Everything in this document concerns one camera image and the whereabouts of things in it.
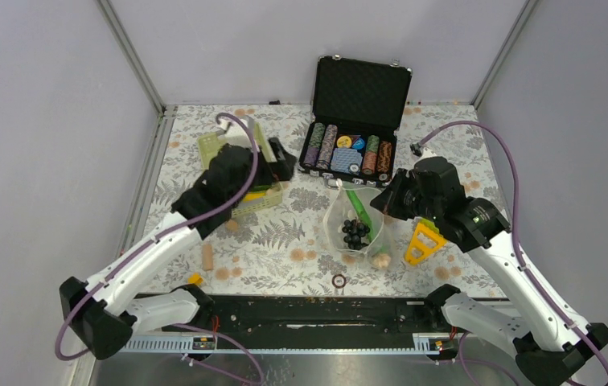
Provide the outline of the long green pepper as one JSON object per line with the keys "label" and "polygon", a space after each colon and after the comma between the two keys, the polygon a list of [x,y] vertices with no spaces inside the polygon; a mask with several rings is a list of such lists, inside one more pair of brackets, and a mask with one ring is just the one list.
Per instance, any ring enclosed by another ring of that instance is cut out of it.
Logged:
{"label": "long green pepper", "polygon": [[349,206],[345,220],[362,220],[371,228],[372,241],[370,245],[361,250],[352,250],[363,253],[368,257],[374,257],[380,253],[389,254],[391,249],[388,230],[384,225],[384,215],[371,205],[371,201],[379,194],[380,190],[377,188],[357,186],[354,189],[346,189],[343,193],[343,197]]}

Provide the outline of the clear zip top bag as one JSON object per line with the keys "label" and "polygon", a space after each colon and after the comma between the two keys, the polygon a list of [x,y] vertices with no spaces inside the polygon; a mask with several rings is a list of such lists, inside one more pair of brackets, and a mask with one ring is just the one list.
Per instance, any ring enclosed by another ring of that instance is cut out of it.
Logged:
{"label": "clear zip top bag", "polygon": [[375,269],[388,269],[392,262],[392,242],[384,214],[371,205],[381,190],[328,180],[336,192],[324,216],[328,244],[333,250],[356,260],[365,260]]}

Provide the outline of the garlic bulb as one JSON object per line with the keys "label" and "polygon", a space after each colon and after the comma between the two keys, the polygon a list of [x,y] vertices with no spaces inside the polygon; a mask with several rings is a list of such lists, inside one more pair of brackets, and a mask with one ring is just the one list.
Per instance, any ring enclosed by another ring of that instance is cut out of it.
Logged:
{"label": "garlic bulb", "polygon": [[385,253],[380,253],[374,256],[373,264],[378,269],[386,269],[391,263],[392,258]]}

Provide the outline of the black grape bunch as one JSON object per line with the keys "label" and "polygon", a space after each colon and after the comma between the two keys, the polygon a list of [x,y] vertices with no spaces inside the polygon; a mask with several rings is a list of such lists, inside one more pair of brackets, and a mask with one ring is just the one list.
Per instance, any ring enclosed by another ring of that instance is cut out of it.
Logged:
{"label": "black grape bunch", "polygon": [[343,243],[350,250],[361,250],[372,241],[371,228],[362,220],[344,220],[341,228]]}

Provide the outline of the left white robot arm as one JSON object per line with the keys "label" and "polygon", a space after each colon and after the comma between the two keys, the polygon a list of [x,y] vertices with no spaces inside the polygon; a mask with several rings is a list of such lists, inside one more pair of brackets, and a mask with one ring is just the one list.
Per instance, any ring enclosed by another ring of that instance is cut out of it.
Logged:
{"label": "left white robot arm", "polygon": [[254,154],[250,145],[224,144],[147,236],[86,280],[66,279],[59,287],[64,322],[55,340],[56,356],[71,358],[61,351],[66,331],[74,332],[97,359],[107,359],[138,333],[175,324],[195,331],[208,327],[213,301],[197,285],[145,298],[138,294],[170,261],[229,221],[249,190],[292,178],[296,157],[277,138],[268,140],[268,148],[272,162]]}

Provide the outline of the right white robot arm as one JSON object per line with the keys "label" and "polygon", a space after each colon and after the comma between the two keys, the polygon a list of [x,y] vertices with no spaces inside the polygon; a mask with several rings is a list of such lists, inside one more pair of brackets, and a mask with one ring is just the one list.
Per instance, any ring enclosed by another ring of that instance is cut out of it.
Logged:
{"label": "right white robot arm", "polygon": [[456,167],[440,156],[399,169],[371,201],[398,220],[420,217],[495,280],[519,315],[484,305],[453,285],[425,298],[428,327],[461,328],[505,351],[534,385],[568,383],[608,344],[608,327],[577,313],[526,261],[511,225],[489,200],[467,195]]}

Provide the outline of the yellow plastic triangle tool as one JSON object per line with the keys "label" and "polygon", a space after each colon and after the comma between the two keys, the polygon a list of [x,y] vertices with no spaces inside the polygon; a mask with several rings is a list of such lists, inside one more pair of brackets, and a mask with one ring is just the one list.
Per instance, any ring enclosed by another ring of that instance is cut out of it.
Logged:
{"label": "yellow plastic triangle tool", "polygon": [[413,230],[404,261],[412,266],[418,265],[427,257],[434,255],[447,243],[433,222],[420,219]]}

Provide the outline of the yellow banana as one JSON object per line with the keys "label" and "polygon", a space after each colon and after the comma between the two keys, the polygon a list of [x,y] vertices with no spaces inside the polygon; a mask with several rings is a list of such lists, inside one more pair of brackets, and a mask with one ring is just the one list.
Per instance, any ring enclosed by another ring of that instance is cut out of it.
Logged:
{"label": "yellow banana", "polygon": [[270,195],[270,190],[266,190],[266,191],[250,191],[243,198],[243,202],[249,202],[249,201],[253,201],[253,200],[256,200],[256,199],[261,199],[261,198],[266,197],[267,195]]}

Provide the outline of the light green plastic basket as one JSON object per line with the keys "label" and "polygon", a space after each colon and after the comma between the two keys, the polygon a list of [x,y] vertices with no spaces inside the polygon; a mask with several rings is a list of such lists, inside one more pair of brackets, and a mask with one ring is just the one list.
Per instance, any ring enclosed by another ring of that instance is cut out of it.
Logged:
{"label": "light green plastic basket", "polygon": [[[253,130],[253,136],[260,151],[265,156],[267,162],[276,162],[276,156],[263,134],[259,123],[254,121],[250,116],[242,117],[241,120]],[[204,169],[209,167],[211,160],[218,154],[220,148],[226,143],[224,131],[228,128],[228,123],[225,119],[220,124],[220,129],[213,133],[201,135],[198,140],[199,154]],[[244,199],[237,204],[232,210],[232,216],[242,216],[253,213],[258,210],[273,207],[282,202],[283,186],[280,182],[275,182],[267,189],[262,191],[250,191]]]}

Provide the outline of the black poker chip case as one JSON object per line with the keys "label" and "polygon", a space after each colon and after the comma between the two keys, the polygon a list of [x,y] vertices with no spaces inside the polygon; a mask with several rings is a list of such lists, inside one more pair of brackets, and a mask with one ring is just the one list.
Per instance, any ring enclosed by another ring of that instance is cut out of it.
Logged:
{"label": "black poker chip case", "polygon": [[412,69],[398,63],[320,57],[298,169],[314,177],[386,187],[412,78]]}

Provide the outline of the wooden cylinder block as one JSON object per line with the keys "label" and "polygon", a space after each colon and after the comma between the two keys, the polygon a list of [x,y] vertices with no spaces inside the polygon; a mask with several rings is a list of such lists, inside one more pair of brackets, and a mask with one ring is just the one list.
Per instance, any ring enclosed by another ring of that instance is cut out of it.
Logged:
{"label": "wooden cylinder block", "polygon": [[214,252],[211,244],[206,243],[202,246],[202,268],[204,271],[214,269]]}

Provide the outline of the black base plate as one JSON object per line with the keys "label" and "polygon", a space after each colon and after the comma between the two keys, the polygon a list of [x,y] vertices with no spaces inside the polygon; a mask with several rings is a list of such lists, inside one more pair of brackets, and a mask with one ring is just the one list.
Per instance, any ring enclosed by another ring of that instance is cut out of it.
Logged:
{"label": "black base plate", "polygon": [[438,354],[462,333],[420,298],[212,295],[190,324],[134,336],[125,352]]}

